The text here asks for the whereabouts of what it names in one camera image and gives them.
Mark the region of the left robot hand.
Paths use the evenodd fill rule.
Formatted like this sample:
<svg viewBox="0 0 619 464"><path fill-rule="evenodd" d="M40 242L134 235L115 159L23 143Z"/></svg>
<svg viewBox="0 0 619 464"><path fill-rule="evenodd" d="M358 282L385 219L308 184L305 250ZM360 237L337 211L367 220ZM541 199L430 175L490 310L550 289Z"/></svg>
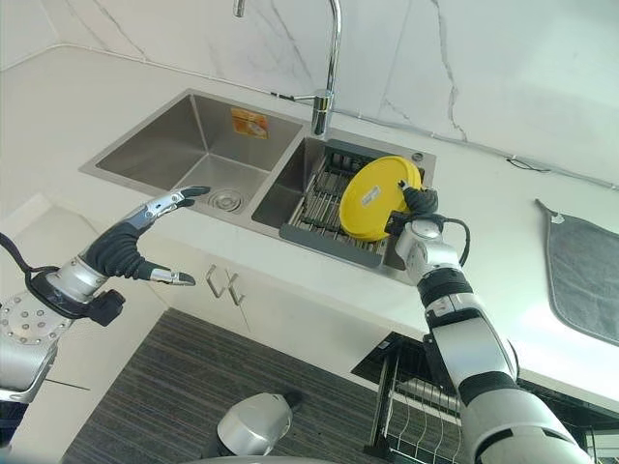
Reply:
<svg viewBox="0 0 619 464"><path fill-rule="evenodd" d="M152 199L105 230L80 254L94 271L107 277L156 281L175 286L195 286L195 279L183 272L148 261L138 250L139 238L162 216L188 208L197 197L209 193L210 187L176 188Z"/></svg>

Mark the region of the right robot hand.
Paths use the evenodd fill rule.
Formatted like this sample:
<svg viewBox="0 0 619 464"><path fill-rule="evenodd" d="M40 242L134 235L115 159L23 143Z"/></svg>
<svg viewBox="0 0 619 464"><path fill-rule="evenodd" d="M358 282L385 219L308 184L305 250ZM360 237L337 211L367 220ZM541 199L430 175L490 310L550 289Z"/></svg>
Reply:
<svg viewBox="0 0 619 464"><path fill-rule="evenodd" d="M398 181L404 202L413 216L434 214L438 209L438 194L434 189L413 188L404 180Z"/></svg>

